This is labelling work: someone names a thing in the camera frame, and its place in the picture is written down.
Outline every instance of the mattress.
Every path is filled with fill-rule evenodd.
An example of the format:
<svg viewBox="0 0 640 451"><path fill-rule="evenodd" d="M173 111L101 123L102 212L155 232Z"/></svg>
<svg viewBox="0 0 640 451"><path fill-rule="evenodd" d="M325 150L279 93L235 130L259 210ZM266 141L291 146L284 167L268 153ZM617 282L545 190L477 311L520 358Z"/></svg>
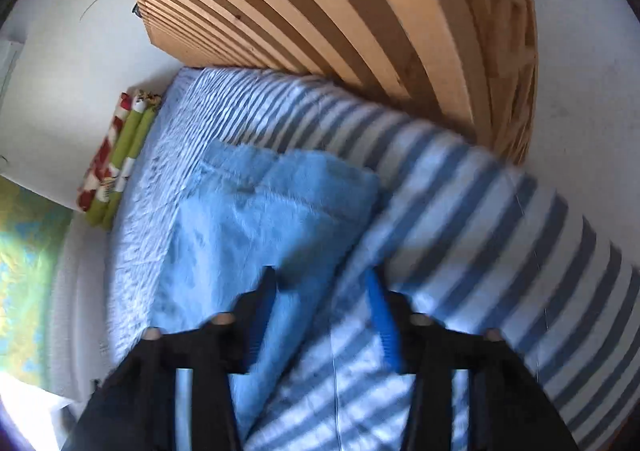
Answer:
<svg viewBox="0 0 640 451"><path fill-rule="evenodd" d="M111 237L114 360L148 322L181 193L213 138L325 150L376 171L388 191L247 450L399 448L413 379L385 368L370 323L362 275L380 262L392 289L450 329L499 328L581 449L597 449L638 401L638 271L579 211L450 132L269 70L206 69L166 99ZM455 450L466 447L465 384L458 372Z"/></svg>

